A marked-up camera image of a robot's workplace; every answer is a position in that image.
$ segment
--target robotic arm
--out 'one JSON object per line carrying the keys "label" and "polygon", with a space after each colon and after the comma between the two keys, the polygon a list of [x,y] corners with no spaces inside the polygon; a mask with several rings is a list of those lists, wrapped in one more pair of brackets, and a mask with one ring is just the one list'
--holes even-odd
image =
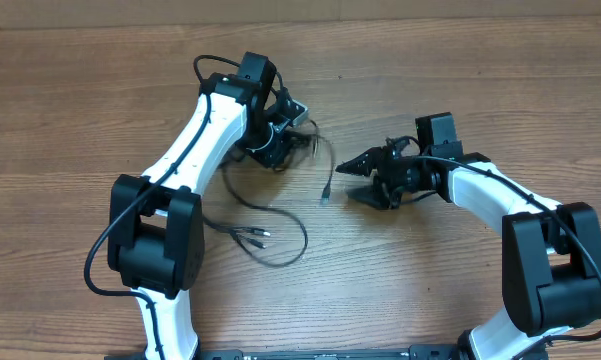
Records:
{"label": "robotic arm", "polygon": [[[371,176],[375,170],[373,185],[349,196],[377,209],[396,209],[403,193],[428,190],[469,210],[502,236],[505,306],[460,337],[454,359],[511,359],[522,352],[525,360],[545,359],[544,347],[534,346],[540,339],[600,319],[601,231],[594,210],[584,203],[561,205],[540,197],[481,154],[465,155],[449,113],[418,118],[416,128],[418,139],[387,139],[386,146],[369,149],[336,171]],[[419,154],[403,156],[411,142]],[[569,242],[549,215],[568,224],[582,248]],[[569,254],[570,263],[551,266],[547,254],[553,252]]]}
{"label": "robotic arm", "polygon": [[[276,104],[264,109],[276,73],[266,57],[246,53],[237,74],[212,74],[202,82],[198,106],[171,148],[141,177],[121,175],[115,182],[111,222],[167,174],[193,144],[173,174],[142,206],[123,216],[109,235],[109,267],[120,273],[124,285],[150,298],[157,314],[154,319],[145,300],[138,298],[147,348],[123,359],[190,360],[196,354],[198,336],[191,322],[189,289],[204,254],[201,196],[234,144],[265,167],[279,166],[293,146],[285,130],[308,117],[306,106],[291,99],[286,88],[275,91]],[[142,223],[142,216],[154,214],[167,217],[166,228]]]}

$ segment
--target black bracket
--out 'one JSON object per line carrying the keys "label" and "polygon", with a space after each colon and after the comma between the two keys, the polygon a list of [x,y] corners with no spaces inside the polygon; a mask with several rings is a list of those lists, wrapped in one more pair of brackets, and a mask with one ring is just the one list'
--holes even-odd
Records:
{"label": "black bracket", "polygon": [[[120,175],[111,189],[109,218],[113,221],[151,184],[146,178]],[[145,224],[141,215],[168,211],[166,229]],[[109,235],[107,260],[122,283],[144,287],[174,299],[187,290],[198,275],[204,256],[204,232],[200,195],[188,187],[160,187],[123,217]]]}
{"label": "black bracket", "polygon": [[[575,232],[601,273],[601,230],[589,205],[559,206],[556,214]],[[551,266],[553,246],[570,262]],[[601,285],[584,255],[547,214],[502,218],[502,297],[513,324],[527,336],[601,319]]]}

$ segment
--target wooden table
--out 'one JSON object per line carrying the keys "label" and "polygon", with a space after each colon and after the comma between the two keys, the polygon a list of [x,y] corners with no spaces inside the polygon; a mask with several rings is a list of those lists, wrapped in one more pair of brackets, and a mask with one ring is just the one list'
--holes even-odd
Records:
{"label": "wooden table", "polygon": [[[270,56],[338,162],[451,111],[467,151],[542,195],[586,201],[601,221],[601,17],[0,32],[0,359],[143,349],[135,301],[84,285],[86,253],[116,177],[153,164],[188,121],[194,56],[245,51]],[[321,152],[284,175],[253,161],[232,170],[247,198],[298,214],[310,245],[272,270],[207,229],[191,290],[205,349],[449,343],[502,306],[500,240],[471,214],[439,198],[374,211],[344,195],[367,180],[344,175],[321,206],[328,168]],[[263,256],[301,246],[292,223],[239,207],[220,176],[204,211],[270,229]],[[93,275],[121,288],[102,254]],[[601,341],[550,352],[601,359]]]}

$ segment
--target table surface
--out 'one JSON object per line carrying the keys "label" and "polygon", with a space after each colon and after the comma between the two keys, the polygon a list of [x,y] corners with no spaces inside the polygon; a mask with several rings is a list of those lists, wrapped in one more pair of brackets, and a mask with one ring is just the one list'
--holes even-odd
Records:
{"label": "table surface", "polygon": [[[466,151],[543,196],[589,203],[601,221],[601,17],[0,32],[0,359],[143,349],[135,301],[89,292],[85,256],[107,224],[117,176],[153,164],[195,109],[191,60],[245,51],[275,62],[338,162],[414,135],[417,116],[451,111]],[[245,197],[302,218],[309,249],[293,266],[268,269],[206,229],[191,290],[205,349],[450,343],[500,309],[492,230],[439,198],[374,211],[344,195],[367,180],[340,174],[321,206],[328,169],[320,151],[283,175],[253,161],[231,170]],[[221,176],[203,208],[270,229],[269,249],[258,252],[268,259],[301,247],[292,223],[240,207]],[[103,254],[93,276],[122,288]],[[601,359],[601,341],[550,352]]]}

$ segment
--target robotic hand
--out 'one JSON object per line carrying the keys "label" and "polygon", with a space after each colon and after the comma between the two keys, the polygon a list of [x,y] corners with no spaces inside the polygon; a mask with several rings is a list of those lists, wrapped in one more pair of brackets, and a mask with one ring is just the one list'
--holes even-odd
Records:
{"label": "robotic hand", "polygon": [[[481,154],[465,155],[450,113],[416,119],[418,139],[387,139],[341,164],[337,172],[371,176],[373,184],[349,191],[376,209],[397,209],[404,193],[429,191],[475,214],[502,236],[504,308],[465,332],[450,357],[440,359],[546,359],[552,340],[591,341],[560,335],[601,319],[601,230],[585,203],[560,205],[521,187]],[[404,156],[411,142],[418,155]],[[569,254],[551,266],[547,254]]]}
{"label": "robotic hand", "polygon": [[[190,360],[198,350],[191,323],[189,289],[204,254],[201,196],[222,158],[235,144],[264,167],[281,165],[294,146],[289,127],[308,118],[293,100],[267,57],[246,53],[235,75],[214,73],[201,80],[198,105],[171,148],[141,177],[120,175],[111,190],[110,225],[85,263],[87,286],[99,295],[136,297],[147,334],[144,353],[122,359]],[[273,90],[278,76],[281,88]],[[277,101],[265,109],[269,93]],[[166,228],[142,216],[166,216]],[[90,270],[109,238],[109,267],[131,291],[98,288]]]}

